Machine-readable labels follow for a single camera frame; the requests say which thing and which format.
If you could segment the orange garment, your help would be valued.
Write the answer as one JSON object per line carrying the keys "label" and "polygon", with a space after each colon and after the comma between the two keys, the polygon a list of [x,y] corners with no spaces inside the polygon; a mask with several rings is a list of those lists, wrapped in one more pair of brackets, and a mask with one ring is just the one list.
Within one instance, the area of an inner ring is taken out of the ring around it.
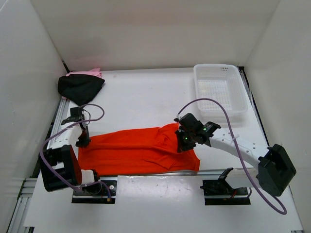
{"label": "orange garment", "polygon": [[200,160],[193,150],[177,151],[178,128],[173,123],[93,136],[87,147],[79,149],[78,163],[100,176],[198,171]]}

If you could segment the white plastic basket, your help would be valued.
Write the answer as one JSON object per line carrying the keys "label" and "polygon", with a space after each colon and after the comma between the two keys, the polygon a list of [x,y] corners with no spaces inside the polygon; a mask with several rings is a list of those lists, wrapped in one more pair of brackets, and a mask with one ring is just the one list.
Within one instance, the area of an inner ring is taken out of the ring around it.
{"label": "white plastic basket", "polygon": [[196,97],[217,101],[226,110],[232,125],[243,125],[248,104],[238,68],[227,64],[199,64],[193,67],[193,72]]}

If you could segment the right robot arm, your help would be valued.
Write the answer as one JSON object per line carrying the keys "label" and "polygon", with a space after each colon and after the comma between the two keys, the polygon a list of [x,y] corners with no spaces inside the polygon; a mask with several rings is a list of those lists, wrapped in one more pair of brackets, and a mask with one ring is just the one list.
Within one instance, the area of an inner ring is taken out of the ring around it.
{"label": "right robot arm", "polygon": [[256,179],[262,190],[280,197],[296,175],[296,169],[286,150],[279,144],[272,147],[261,146],[243,138],[235,138],[237,146],[229,130],[211,121],[203,124],[191,113],[175,118],[179,124],[175,132],[177,152],[193,149],[197,144],[220,149],[238,157],[240,150],[242,160],[258,171]]}

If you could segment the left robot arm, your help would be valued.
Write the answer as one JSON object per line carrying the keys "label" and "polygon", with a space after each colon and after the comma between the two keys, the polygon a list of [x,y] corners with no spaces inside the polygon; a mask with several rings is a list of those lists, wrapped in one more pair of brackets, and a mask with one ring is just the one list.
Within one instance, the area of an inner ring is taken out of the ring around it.
{"label": "left robot arm", "polygon": [[39,156],[43,184],[48,192],[68,188],[69,183],[77,192],[88,192],[97,195],[102,185],[94,182],[99,175],[94,169],[84,169],[78,163],[79,149],[86,148],[91,142],[88,130],[90,117],[82,107],[70,108],[70,116],[63,119],[56,137],[50,139],[43,147]]}

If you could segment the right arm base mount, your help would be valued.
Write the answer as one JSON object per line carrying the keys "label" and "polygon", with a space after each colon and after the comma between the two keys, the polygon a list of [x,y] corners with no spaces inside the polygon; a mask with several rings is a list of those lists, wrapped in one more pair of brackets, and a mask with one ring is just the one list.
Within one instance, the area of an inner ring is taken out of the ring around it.
{"label": "right arm base mount", "polygon": [[202,180],[205,206],[250,205],[251,188],[233,188],[226,181],[233,168],[227,168],[217,178]]}

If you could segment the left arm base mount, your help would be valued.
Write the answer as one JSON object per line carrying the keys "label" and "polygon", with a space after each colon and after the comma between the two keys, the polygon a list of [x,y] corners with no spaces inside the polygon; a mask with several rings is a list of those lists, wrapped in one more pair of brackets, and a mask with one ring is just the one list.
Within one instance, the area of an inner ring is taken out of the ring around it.
{"label": "left arm base mount", "polygon": [[110,191],[103,184],[95,184],[90,187],[85,187],[82,191],[74,191],[71,198],[71,203],[74,204],[115,204],[116,192],[118,185],[117,176],[100,177],[101,182],[105,183]]}

